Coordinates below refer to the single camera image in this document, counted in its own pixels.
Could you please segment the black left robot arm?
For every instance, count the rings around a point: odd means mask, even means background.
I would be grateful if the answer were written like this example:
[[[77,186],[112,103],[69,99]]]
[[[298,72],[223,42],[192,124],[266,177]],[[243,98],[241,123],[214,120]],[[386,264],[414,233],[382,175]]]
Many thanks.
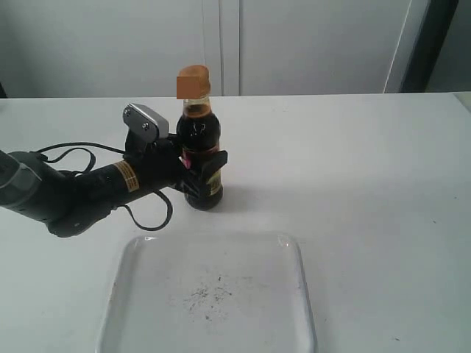
[[[176,134],[146,142],[129,132],[122,160],[95,168],[91,155],[82,171],[58,171],[51,167],[46,150],[1,153],[1,206],[46,225],[59,238],[83,233],[112,211],[150,194],[166,204],[163,229],[171,220],[173,206],[163,194],[172,188],[189,196],[207,196],[210,177],[227,163],[227,152],[211,154],[197,170],[181,160],[183,145]]]

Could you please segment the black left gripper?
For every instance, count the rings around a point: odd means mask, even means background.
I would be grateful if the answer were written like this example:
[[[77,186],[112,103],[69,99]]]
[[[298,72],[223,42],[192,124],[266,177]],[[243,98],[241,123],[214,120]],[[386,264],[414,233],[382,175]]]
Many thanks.
[[[206,194],[209,179],[227,164],[227,151],[211,154],[202,162],[199,176],[180,159],[181,146],[175,135],[145,142],[129,131],[124,144],[122,178],[124,202],[131,202],[163,188],[172,188],[194,197]]]

